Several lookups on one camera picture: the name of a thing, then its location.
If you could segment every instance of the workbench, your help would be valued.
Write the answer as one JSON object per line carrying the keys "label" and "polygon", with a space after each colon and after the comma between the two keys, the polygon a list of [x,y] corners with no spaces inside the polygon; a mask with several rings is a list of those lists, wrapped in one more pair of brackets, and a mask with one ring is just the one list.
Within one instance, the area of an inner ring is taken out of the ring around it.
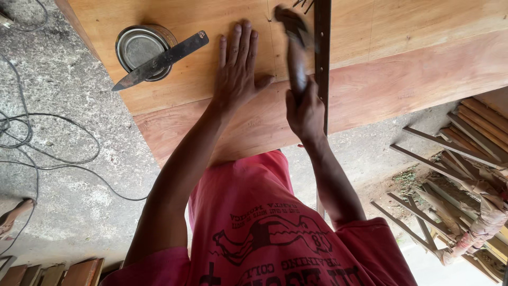
{"label": "workbench", "polygon": [[[120,92],[159,165],[208,105],[219,36],[228,35],[241,18],[260,35],[256,72],[275,75],[277,82],[237,112],[212,162],[299,141],[285,119],[287,38],[272,20],[273,8],[290,7],[291,1],[55,2],[115,83],[126,75],[115,55],[122,29],[155,23],[178,41],[199,30],[208,34],[210,43],[176,63],[165,79]],[[334,0],[332,5],[330,133],[508,85],[506,0]],[[313,8],[304,18],[312,30]],[[307,72],[313,73],[313,50]]]}

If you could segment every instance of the hammer handle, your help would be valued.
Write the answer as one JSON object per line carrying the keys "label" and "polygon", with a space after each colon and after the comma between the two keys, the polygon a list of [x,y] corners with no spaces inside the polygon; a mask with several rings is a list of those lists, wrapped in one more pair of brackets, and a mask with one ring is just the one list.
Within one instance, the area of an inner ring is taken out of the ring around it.
{"label": "hammer handle", "polygon": [[307,87],[305,49],[297,39],[291,37],[289,37],[288,42],[288,74],[296,105],[299,106],[302,103],[305,88]]}

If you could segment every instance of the hammer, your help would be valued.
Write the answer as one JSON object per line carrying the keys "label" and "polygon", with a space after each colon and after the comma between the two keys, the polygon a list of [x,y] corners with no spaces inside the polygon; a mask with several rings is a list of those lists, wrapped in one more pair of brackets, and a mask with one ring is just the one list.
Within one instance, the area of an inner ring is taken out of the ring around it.
{"label": "hammer", "polygon": [[305,75],[305,40],[309,33],[305,22],[291,9],[284,9],[277,5],[274,9],[275,19],[284,24],[288,36],[288,72],[289,81],[295,102],[298,105],[302,102],[303,93],[307,87],[307,76]]}

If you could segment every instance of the hand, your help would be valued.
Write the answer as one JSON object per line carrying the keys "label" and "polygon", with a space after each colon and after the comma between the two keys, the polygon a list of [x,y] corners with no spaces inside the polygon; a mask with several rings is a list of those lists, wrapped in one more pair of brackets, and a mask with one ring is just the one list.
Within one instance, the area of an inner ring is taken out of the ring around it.
{"label": "hand", "polygon": [[235,25],[227,60],[226,48],[226,38],[221,36],[219,67],[212,105],[220,110],[234,113],[270,85],[275,77],[267,75],[258,81],[254,80],[258,32],[252,31],[250,21],[244,21],[243,26]]}
{"label": "hand", "polygon": [[291,90],[286,92],[287,119],[291,130],[302,140],[304,145],[315,144],[326,140],[323,130],[325,125],[325,105],[318,98],[317,84],[308,77],[302,103],[296,106]]}

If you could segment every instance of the right hand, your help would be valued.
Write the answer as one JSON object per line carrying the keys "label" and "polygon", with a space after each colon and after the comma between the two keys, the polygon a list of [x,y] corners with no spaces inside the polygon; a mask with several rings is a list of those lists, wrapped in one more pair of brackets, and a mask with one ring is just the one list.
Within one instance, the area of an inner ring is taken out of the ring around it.
{"label": "right hand", "polygon": [[325,105],[318,98],[317,84],[308,77],[302,103],[297,106],[291,90],[286,92],[287,119],[291,130],[305,144],[326,140]]}

